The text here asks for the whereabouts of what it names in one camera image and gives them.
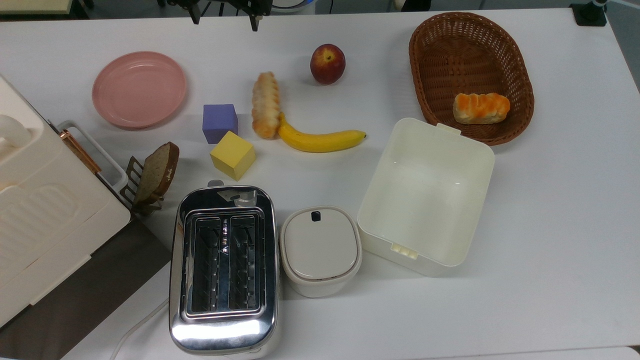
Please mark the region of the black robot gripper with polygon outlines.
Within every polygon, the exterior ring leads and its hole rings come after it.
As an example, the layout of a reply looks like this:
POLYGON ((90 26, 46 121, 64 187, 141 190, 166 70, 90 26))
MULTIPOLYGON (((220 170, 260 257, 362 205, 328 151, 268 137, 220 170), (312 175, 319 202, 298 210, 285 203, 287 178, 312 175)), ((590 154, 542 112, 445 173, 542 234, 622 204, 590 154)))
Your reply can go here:
MULTIPOLYGON (((201 21, 202 10, 200 0, 167 0, 167 4, 178 6, 189 12, 190 18, 195 25, 201 21)), ((239 12, 249 15, 250 25, 253 32, 258 32, 261 16, 269 16, 274 2, 272 0, 218 0, 220 3, 228 3, 239 12)))

